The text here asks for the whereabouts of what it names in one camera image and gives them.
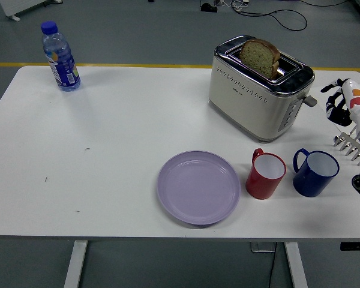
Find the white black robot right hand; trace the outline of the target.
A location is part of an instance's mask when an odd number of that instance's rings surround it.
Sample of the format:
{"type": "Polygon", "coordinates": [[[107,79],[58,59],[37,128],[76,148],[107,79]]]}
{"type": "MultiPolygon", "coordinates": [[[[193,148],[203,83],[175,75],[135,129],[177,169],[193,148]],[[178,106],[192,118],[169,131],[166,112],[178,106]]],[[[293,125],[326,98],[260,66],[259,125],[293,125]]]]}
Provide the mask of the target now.
{"type": "Polygon", "coordinates": [[[352,79],[337,79],[320,91],[326,93],[332,88],[337,88],[337,91],[326,101],[327,118],[343,127],[354,122],[360,140],[360,84],[352,79]]]}

